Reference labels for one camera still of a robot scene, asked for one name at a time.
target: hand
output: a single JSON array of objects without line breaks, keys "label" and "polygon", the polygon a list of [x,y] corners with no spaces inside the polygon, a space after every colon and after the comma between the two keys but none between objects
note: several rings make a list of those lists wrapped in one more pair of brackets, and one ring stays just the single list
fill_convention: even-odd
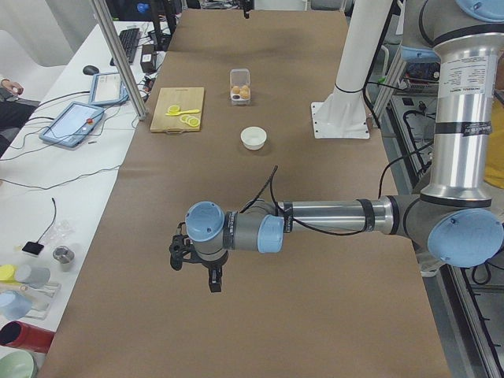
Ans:
[{"label": "hand", "polygon": [[2,86],[15,96],[19,96],[23,93],[24,88],[15,81],[10,81],[9,79],[2,80]]}]

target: blue tablet case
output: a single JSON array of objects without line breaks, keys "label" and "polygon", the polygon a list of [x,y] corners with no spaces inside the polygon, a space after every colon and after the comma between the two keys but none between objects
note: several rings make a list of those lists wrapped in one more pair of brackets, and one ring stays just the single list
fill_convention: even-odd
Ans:
[{"label": "blue tablet case", "polygon": [[91,83],[89,103],[96,106],[122,104],[128,100],[128,93],[119,73],[95,73]]},{"label": "blue tablet case", "polygon": [[72,102],[44,129],[39,138],[55,146],[75,147],[93,131],[104,112],[98,106]]}]

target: small black box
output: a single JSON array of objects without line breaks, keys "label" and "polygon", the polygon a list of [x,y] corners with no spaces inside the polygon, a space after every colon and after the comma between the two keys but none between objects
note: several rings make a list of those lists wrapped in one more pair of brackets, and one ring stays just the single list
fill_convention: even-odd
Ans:
[{"label": "small black box", "polygon": [[154,51],[154,45],[142,46],[140,67],[142,67],[144,73],[156,72],[156,52]]}]

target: table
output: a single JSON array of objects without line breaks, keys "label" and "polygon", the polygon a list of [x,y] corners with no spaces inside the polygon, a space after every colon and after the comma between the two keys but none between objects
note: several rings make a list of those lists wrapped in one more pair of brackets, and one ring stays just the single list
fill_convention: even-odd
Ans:
[{"label": "table", "polygon": [[[152,28],[152,24],[149,23],[116,23],[118,32],[131,26],[141,28],[144,34],[147,29]],[[140,56],[140,53],[136,54],[132,65],[138,81],[144,75],[139,64]],[[54,82],[43,101],[68,93],[88,91],[92,76],[85,76],[82,68],[85,65],[95,65],[101,72],[116,72],[117,69],[109,65],[109,60],[110,53],[106,41],[97,25]],[[32,117],[56,117],[71,101],[87,102],[87,98],[88,94],[78,94],[51,102],[37,109]],[[16,148],[22,147],[25,139],[23,148],[20,150],[9,148],[0,161],[0,178],[40,187],[50,187],[82,174],[109,169],[108,172],[100,172],[95,176],[47,191],[0,182],[2,207],[0,265],[29,264],[47,267],[51,270],[51,281],[62,285],[46,319],[23,318],[21,321],[52,331],[59,325],[116,181],[117,168],[114,167],[122,163],[135,133],[137,118],[130,102],[107,109],[103,119],[106,118],[109,119],[99,124],[80,146],[72,150],[44,144],[39,139],[37,131],[48,123],[40,123],[41,120],[29,121],[12,144]],[[41,150],[17,157],[27,151],[38,149]],[[26,255],[20,251],[21,247],[28,240],[37,240],[51,221],[53,216],[51,198],[55,198],[56,201],[57,219],[55,226],[49,230],[48,237],[43,239],[46,247],[37,258]],[[52,251],[61,244],[67,245],[76,255],[72,269],[67,272],[60,270],[59,263],[52,258]],[[6,322],[7,320],[0,315],[0,327]],[[0,356],[12,351],[11,348],[0,346]]]},{"label": "table", "polygon": [[[279,200],[375,198],[380,131],[315,140],[311,127],[346,32],[339,13],[183,14],[147,106],[161,87],[203,86],[202,130],[139,123],[40,378],[449,376],[406,239],[287,235],[276,255],[232,252],[218,295],[203,267],[169,267],[193,203],[241,208],[275,164]],[[250,70],[251,106],[230,105],[234,68]],[[259,151],[239,141],[252,124],[269,134]]]}]

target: wooden cutting board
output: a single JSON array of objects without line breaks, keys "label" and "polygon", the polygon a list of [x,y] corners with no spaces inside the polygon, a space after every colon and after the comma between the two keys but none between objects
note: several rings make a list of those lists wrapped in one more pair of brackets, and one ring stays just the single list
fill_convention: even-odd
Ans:
[{"label": "wooden cutting board", "polygon": [[[157,98],[156,109],[152,123],[151,132],[199,132],[201,129],[203,98],[205,96],[204,87],[173,87],[161,88]],[[168,107],[171,105],[180,106],[181,110],[200,109],[200,113],[191,114],[200,121],[196,128],[185,124],[180,120],[180,116],[167,116]]]}]

